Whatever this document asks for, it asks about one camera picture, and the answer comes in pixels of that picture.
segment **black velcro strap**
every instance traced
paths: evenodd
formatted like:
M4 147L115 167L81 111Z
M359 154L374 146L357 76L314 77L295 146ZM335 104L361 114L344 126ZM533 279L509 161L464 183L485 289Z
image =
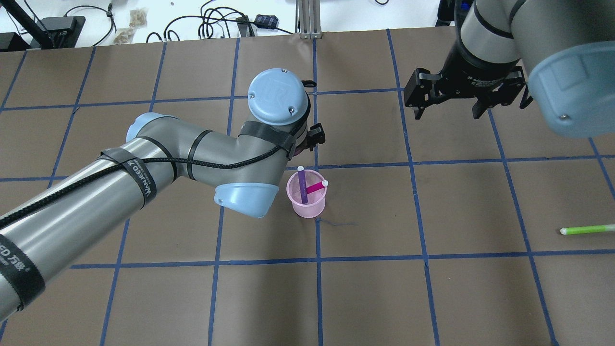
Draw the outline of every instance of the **black velcro strap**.
M295 155L295 136L278 130L271 125L260 123L258 121L246 121L241 127L239 135L249 135L252 137L266 140L269 143L282 147L288 153L288 159L292 159Z
M23 310L45 291L45 280L30 258L15 243L0 235L0 274L13 286Z
M101 157L99 157L99 159L109 158L124 166L124 169L141 189L141 193L143 194L143 207L156 197L156 182L142 159L137 158L135 155L131 154L131 152L122 148L105 149L101 151L100 154Z
M171 155L171 152L169 151L169 149L167 149L164 145L162 145L162 143L158 142L157 140L151 137L148 137L148 136L137 136L137 138L145 139L151 142L153 145L157 146L160 150L162 150L164 155L167 155L168 158L173 158L173 155ZM176 181L178 178L177 163L171 162L170 164L171 164L171 167L173 167L173 181Z
M194 141L192 142L192 146L190 147L190 151L188 152L188 161L192 161L194 159L194 153L196 152L196 147L199 146L200 141L203 140L203 138L205 138L206 135L212 132L213 130L205 130L201 132L200 135L198 135L194 139ZM188 177L192 180L195 180L194 176L192 175L192 164L191 163L186 164L186 170L188 171Z

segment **grid square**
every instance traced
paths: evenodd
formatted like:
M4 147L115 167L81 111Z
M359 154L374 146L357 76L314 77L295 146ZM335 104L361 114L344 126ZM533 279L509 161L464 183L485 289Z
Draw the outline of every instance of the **grid square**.
M509 163L534 251L613 249L607 233L563 236L562 227L613 223L615 201L594 159Z
M71 116L70 108L3 111L0 118L0 177L47 177Z
M309 131L309 127L312 126L314 119L314 98L313 96L309 96L310 102L312 102L312 110L309 118L307 119L307 130ZM251 115L250 109L248 108L248 100L247 99L235 99L235 104L232 109L232 124L231 124L231 136L237 137L239 135L239 131L241 130L241 126L246 122L248 117ZM291 161L288 162L288 166L305 166L311 167L314 166L314 152L309 150L302 151L299 155L293 157Z
M236 42L206 39L167 43L156 98L230 96Z
M180 178L130 219L124 263L214 260L220 207L214 190Z
M408 167L321 169L323 257L416 255L421 240Z
M0 215L34 198L47 189L46 180L32 182L0 182Z
M318 96L319 165L408 162L396 92Z
M527 257L430 260L442 345L550 345Z
M325 33L316 41L318 91L395 88L390 51L383 30Z
M6 107L74 104L91 56L91 47L29 50Z
M425 110L420 120L404 108L412 159L420 161L499 159L500 153L486 113L472 117L475 100L449 100Z
M97 47L79 102L151 100L161 53L162 43Z
M423 262L322 264L325 345L434 345Z
M3 346L98 345L113 269L67 270L9 318Z
M415 166L430 254L525 252L501 163Z
M239 48L236 95L247 95L254 77L270 68L285 68L300 79L314 78L312 40L299 34L242 38Z
M553 132L536 102L520 110L522 94L508 107L492 109L507 158L553 158L593 155L585 138L567 138Z
M5 52L0 54L0 104L4 101L10 84L15 77L24 52Z
M561 346L615 340L615 255L535 257L553 331Z
M225 134L229 118L229 101L163 102L156 103L154 111L176 116L191 124Z
M148 107L80 107L68 132L57 175L71 175L96 160L102 150L126 143L128 127L137 116L146 113Z
M419 67L438 73L456 38L457 28L452 26L391 30L400 86L405 87L412 73Z
M601 155L615 155L615 134L605 134L593 139Z
M316 256L314 221L297 216L286 195L286 183L293 173L284 172L276 199L262 219L224 211L221 260Z
M105 345L205 345L213 267L122 268Z
M213 345L317 345L316 264L224 265Z

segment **black cable on table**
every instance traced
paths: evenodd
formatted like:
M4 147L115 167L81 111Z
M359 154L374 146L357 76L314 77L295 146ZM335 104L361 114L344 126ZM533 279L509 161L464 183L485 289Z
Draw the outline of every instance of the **black cable on table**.
M103 42L104 40L106 40L107 37L109 37L109 35L111 34L111 32L113 31L113 29L115 29L117 31L117 26L115 24L115 19L113 19L113 13L112 13L112 9L113 9L113 3L109 3L109 6L107 7L107 9L105 10L102 7L98 7L98 6L91 6L91 5L79 5L79 6L75 6L72 9L66 11L66 13L64 13L64 17L68 16L68 13L71 12L72 10L76 10L76 9L96 9L96 10L101 10L103 11L107 17L111 20L111 26L109 27L109 31L107 31L107 33L103 36L103 38L101 38L100 40L98 40L98 42L96 42L95 44L92 44L92 47L95 47L97 45L99 45L101 42Z

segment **purple marker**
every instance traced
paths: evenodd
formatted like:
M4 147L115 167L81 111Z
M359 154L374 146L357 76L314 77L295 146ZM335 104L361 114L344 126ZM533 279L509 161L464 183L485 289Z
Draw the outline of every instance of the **purple marker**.
M306 188L306 171L303 166L297 167L298 175L299 175L299 191L301 192L301 202L303 204L307 204L308 202L308 191Z

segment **pink plastic cup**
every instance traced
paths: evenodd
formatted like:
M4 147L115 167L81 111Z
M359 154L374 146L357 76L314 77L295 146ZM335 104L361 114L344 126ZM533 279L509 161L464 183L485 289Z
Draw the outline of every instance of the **pink plastic cup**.
M306 185L310 186L317 182L325 180L318 172L311 169L306 169ZM301 192L299 190L299 173L293 174L288 183L286 183L286 194L293 203L293 210L297 215L310 219L317 217L325 209L325 195L327 194L327 188L320 189L316 192L310 193L307 196L307 204L301 203Z

